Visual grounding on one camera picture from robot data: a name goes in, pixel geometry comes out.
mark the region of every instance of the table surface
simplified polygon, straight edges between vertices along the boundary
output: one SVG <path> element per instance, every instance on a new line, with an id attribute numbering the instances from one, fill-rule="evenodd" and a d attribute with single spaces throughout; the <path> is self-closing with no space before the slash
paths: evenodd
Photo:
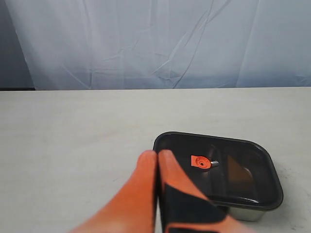
<path id="1" fill-rule="evenodd" d="M 246 224 L 311 232 L 308 87 L 0 92 L 0 232 L 70 230 L 113 197 L 166 131 L 266 148 L 284 202 Z"/>

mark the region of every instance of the white curtain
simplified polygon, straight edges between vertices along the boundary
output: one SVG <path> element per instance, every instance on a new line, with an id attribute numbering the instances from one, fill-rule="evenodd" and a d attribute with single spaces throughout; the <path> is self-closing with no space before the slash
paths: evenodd
<path id="1" fill-rule="evenodd" d="M 310 0 L 6 0 L 37 89 L 311 85 Z"/>

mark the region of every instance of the black container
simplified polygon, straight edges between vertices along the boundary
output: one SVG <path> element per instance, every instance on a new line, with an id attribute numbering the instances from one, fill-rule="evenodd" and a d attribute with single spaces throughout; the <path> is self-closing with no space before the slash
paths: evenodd
<path id="1" fill-rule="evenodd" d="M 281 205 L 283 191 L 269 153 L 245 140 L 167 132 L 154 150 L 171 150 L 192 182 L 214 204 L 239 220 L 256 221 Z M 209 171 L 191 166 L 191 156 L 218 164 Z"/>

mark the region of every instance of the black plastic lid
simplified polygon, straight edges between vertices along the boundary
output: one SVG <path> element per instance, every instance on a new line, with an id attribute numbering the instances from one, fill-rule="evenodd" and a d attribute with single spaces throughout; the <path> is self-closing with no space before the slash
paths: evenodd
<path id="1" fill-rule="evenodd" d="M 192 182 L 216 205 L 269 211 L 283 201 L 270 155 L 253 142 L 167 132 L 155 140 L 154 150 L 171 150 Z M 208 171 L 193 167 L 192 155 L 218 166 Z"/>

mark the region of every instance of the orange valve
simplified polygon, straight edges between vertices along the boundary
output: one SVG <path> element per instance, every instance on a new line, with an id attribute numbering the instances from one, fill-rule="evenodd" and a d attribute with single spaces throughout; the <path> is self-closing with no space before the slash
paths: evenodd
<path id="1" fill-rule="evenodd" d="M 192 155 L 191 166 L 195 166 L 201 169 L 210 169 L 212 167 L 212 163 L 206 157 Z"/>

